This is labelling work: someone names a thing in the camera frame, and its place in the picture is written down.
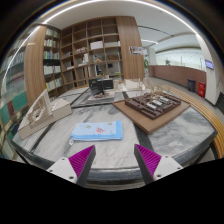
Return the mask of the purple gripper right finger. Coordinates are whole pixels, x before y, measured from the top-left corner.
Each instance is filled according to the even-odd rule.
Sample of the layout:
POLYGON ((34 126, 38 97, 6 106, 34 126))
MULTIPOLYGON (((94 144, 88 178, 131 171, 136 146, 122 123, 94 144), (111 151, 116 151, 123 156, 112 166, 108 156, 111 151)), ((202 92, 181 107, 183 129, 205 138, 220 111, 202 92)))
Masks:
POLYGON ((134 145, 134 155, 145 184, 150 184, 182 169, 182 166, 172 157, 161 156, 138 144, 134 145))

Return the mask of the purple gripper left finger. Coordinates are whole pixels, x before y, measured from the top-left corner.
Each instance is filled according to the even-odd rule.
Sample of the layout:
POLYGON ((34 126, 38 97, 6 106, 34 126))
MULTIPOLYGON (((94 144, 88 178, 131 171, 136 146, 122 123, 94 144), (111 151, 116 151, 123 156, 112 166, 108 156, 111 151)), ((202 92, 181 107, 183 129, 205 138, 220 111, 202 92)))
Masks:
POLYGON ((73 156, 61 157, 47 171, 69 182, 84 187, 96 155, 95 146, 91 145, 73 156))

